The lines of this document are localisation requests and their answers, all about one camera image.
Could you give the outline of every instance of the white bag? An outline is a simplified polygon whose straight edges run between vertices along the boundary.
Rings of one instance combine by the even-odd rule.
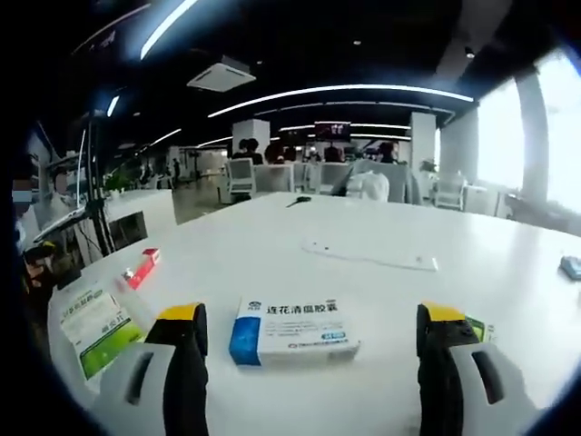
[[[347,183],[347,196],[386,202],[389,198],[389,180],[383,174],[375,174],[372,171],[355,174]]]

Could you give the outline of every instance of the red box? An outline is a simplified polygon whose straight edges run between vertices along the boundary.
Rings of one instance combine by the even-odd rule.
[[[160,251],[157,248],[147,248],[143,250],[141,260],[137,268],[127,268],[123,273],[123,278],[129,286],[136,290],[147,274],[159,262]]]

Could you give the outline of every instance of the curved light strip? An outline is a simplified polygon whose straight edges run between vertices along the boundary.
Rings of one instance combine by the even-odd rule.
[[[221,143],[222,141],[229,141],[232,139],[233,136],[226,136],[225,138],[220,138],[220,139],[214,139],[213,141],[208,141],[207,143],[203,143],[203,144],[198,144],[196,145],[195,148],[200,148],[200,147],[204,147],[205,145],[210,145],[210,144],[216,144],[216,143]]]
[[[318,121],[319,124],[341,124],[346,123],[343,121]],[[402,129],[408,130],[411,127],[408,125],[395,125],[395,124],[364,124],[364,123],[350,123],[351,127],[377,127],[381,129]],[[281,127],[279,132],[287,132],[289,130],[304,130],[304,129],[314,129],[315,124],[305,124],[305,125],[292,125],[290,127]]]
[[[456,115],[454,111],[449,109],[442,109],[441,107],[430,107],[424,104],[411,104],[411,103],[396,103],[396,102],[327,102],[327,103],[311,103],[311,104],[299,104],[295,106],[286,106],[279,109],[270,109],[268,111],[257,112],[254,116],[273,114],[275,112],[290,111],[292,109],[303,109],[305,107],[315,107],[315,106],[333,106],[341,104],[384,104],[386,106],[400,106],[400,107],[410,107],[412,109],[423,109],[425,111],[443,112],[445,114]]]
[[[397,136],[396,134],[351,134],[352,138],[378,138],[378,139],[400,139],[401,141],[411,141],[409,136]]]
[[[315,124],[305,124],[305,125],[292,125],[291,127],[281,127],[279,132],[287,132],[289,130],[304,130],[304,129],[314,129]]]
[[[402,129],[408,130],[411,127],[409,125],[395,125],[395,124],[362,124],[362,123],[353,123],[351,127],[378,127],[380,129]]]
[[[113,99],[109,103],[109,109],[107,109],[107,116],[111,116],[113,114],[113,111],[115,110],[115,106],[117,105],[118,101],[119,101],[119,95],[116,95],[115,97],[113,97]]]
[[[343,91],[343,90],[355,90],[355,89],[371,89],[371,90],[382,90],[382,91],[408,91],[412,93],[423,93],[423,94],[433,94],[440,95],[442,97],[455,98],[457,100],[463,100],[465,102],[473,102],[472,97],[467,97],[465,95],[449,93],[447,91],[439,91],[438,89],[421,88],[419,86],[407,86],[406,84],[338,84],[334,86],[318,86],[316,88],[305,88],[297,89],[295,91],[287,91],[286,93],[279,93],[273,95],[267,95],[261,98],[255,98],[254,100],[249,100],[248,102],[243,102],[235,104],[234,106],[227,107],[221,111],[209,114],[208,118],[213,118],[214,116],[226,114],[227,112],[240,109],[241,107],[250,106],[251,104],[257,104],[262,102],[268,102],[270,100],[276,100],[283,97],[291,97],[293,95],[301,94],[312,94],[312,93],[322,93],[325,91]]]
[[[159,142],[163,141],[165,138],[169,138],[170,136],[172,136],[172,135],[174,135],[174,134],[177,134],[177,133],[179,133],[179,132],[181,132],[181,131],[182,131],[182,128],[175,129],[173,132],[169,132],[168,134],[165,134],[165,135],[164,135],[164,136],[162,136],[161,138],[159,138],[159,139],[156,139],[156,140],[155,140],[155,141],[153,141],[151,144],[149,144],[149,146],[151,147],[151,146],[153,146],[153,145],[156,145],[157,143],[159,143]]]
[[[181,17],[183,14],[186,13],[188,9],[194,6],[198,0],[184,0],[178,7],[176,7],[173,12],[162,21],[160,25],[157,26],[157,29],[153,31],[145,44],[142,47],[142,54],[141,60],[148,54],[148,52],[152,49],[153,45],[157,43],[157,40],[162,37],[162,35],[170,28],[170,26],[176,22],[176,20]]]

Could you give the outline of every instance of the blue and white medicine box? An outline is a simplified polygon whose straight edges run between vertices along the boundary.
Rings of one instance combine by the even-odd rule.
[[[359,349],[335,299],[308,302],[243,298],[232,329],[230,355],[237,365],[324,363],[351,360]]]
[[[581,281],[581,259],[574,256],[563,256],[561,258],[561,269],[573,281]]]

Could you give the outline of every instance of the face mask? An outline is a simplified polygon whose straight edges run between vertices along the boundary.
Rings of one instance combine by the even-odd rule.
[[[33,193],[32,191],[12,191],[12,201],[30,204],[33,201]]]

